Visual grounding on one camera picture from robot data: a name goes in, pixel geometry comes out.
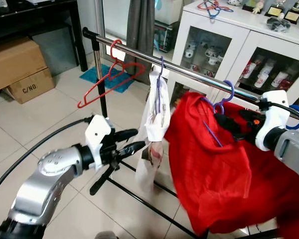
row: cable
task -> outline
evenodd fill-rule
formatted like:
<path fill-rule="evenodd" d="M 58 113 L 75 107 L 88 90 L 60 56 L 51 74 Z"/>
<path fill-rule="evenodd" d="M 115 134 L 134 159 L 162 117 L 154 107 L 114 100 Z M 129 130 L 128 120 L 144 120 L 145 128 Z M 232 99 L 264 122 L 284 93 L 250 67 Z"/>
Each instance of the cable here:
<path fill-rule="evenodd" d="M 283 105 L 280 105 L 280 104 L 277 104 L 277 103 L 272 103 L 272 102 L 269 102 L 269 106 L 276 106 L 276 107 L 279 107 L 281 109 L 284 109 L 286 111 L 289 111 L 290 113 L 296 115 L 299 117 L 299 112 L 292 109 L 292 108 L 289 108 L 289 107 L 286 107 L 286 106 L 283 106 Z"/>
<path fill-rule="evenodd" d="M 55 136 L 56 134 L 64 131 L 65 129 L 72 127 L 78 123 L 86 122 L 90 123 L 93 116 L 87 117 L 84 119 L 79 119 L 77 121 L 74 121 L 72 123 L 67 124 L 66 126 L 63 126 L 62 128 L 57 129 L 55 132 L 49 134 L 47 137 L 42 139 L 40 142 L 38 142 L 35 146 L 33 146 L 31 149 L 29 149 L 23 156 L 21 156 L 0 178 L 0 185 L 3 183 L 3 181 L 7 178 L 7 176 L 22 162 L 27 158 L 33 151 L 35 151 L 40 145 L 42 145 L 44 142 Z"/>

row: red cloth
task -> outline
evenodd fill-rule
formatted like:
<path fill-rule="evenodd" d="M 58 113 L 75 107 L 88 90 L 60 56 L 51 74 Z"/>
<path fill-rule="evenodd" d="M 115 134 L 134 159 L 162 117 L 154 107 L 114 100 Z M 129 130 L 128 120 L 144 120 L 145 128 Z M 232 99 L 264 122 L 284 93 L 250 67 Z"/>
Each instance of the red cloth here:
<path fill-rule="evenodd" d="M 181 99 L 165 134 L 174 185 L 194 231 L 230 233 L 277 217 L 281 235 L 299 239 L 299 176 L 272 152 L 234 142 L 201 97 L 187 93 Z M 224 108 L 247 130 L 242 107 L 226 103 Z"/>

